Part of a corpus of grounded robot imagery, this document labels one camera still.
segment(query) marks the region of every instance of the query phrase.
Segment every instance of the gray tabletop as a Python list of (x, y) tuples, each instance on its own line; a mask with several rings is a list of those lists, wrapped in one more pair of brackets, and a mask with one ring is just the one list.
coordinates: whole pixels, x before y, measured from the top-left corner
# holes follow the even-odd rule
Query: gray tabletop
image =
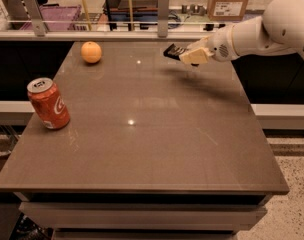
[(288, 192), (231, 63), (193, 68), (163, 57), (167, 42), (101, 42), (89, 65), (81, 45), (55, 77), (71, 122), (52, 131), (34, 115), (0, 190)]

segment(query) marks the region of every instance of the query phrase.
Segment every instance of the orange object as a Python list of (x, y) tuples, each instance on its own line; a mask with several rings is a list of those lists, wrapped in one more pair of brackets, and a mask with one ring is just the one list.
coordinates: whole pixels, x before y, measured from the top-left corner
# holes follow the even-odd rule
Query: orange object
[(88, 63), (96, 63), (101, 59), (102, 49), (95, 42), (86, 42), (81, 47), (81, 56)]
[(68, 124), (69, 112), (57, 85), (51, 79), (35, 79), (27, 89), (29, 100), (45, 127), (60, 129)]

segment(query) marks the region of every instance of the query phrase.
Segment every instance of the can top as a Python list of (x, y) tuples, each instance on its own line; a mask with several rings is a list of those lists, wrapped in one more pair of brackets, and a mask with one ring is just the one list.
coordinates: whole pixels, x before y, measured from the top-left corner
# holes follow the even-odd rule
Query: can top
[(53, 81), (50, 78), (42, 77), (32, 80), (27, 89), (30, 93), (41, 93), (50, 89), (52, 84)]

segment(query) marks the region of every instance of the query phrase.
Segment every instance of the floor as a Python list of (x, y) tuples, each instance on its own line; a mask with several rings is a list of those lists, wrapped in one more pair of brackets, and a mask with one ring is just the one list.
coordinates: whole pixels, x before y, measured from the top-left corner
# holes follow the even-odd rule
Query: floor
[[(268, 213), (250, 231), (239, 232), (235, 240), (304, 240), (304, 136), (267, 136), (276, 160), (290, 187), (286, 196), (274, 196)], [(0, 154), (8, 148), (0, 135)], [(19, 200), (0, 193), (0, 240), (9, 240), (19, 219)]]

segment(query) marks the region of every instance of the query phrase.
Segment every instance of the metal bracket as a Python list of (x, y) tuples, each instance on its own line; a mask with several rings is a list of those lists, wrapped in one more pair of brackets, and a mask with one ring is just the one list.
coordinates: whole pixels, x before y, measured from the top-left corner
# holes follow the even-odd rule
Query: metal bracket
[(45, 36), (48, 32), (46, 24), (43, 22), (42, 14), (37, 0), (23, 0), (27, 11), (31, 17), (32, 27), (35, 35)]
[(170, 0), (158, 0), (158, 36), (166, 37), (168, 35)]

